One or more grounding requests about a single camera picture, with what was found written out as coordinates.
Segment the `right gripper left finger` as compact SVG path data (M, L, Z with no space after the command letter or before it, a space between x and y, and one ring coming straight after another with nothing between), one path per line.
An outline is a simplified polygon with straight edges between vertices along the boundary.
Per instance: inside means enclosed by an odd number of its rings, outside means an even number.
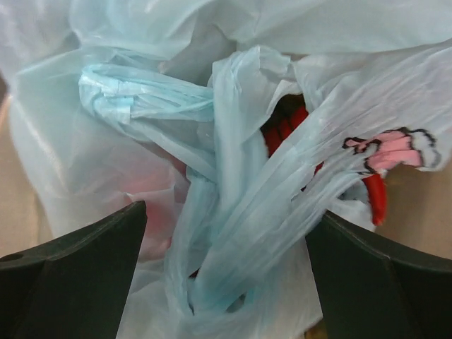
M115 338L147 216L132 203L1 258L2 338Z

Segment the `light blue plastic grocery bag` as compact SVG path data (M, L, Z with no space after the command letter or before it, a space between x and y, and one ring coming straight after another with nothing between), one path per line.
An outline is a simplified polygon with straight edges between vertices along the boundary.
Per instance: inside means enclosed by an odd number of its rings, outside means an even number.
M119 338L298 337L321 215L451 156L450 1L2 1L1 72L53 233L146 203ZM285 95L309 115L269 157Z

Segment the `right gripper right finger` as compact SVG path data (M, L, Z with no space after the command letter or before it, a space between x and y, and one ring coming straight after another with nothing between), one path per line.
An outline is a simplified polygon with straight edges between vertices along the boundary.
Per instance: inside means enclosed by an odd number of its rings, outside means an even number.
M331 212L306 241L329 338L451 337L451 260Z

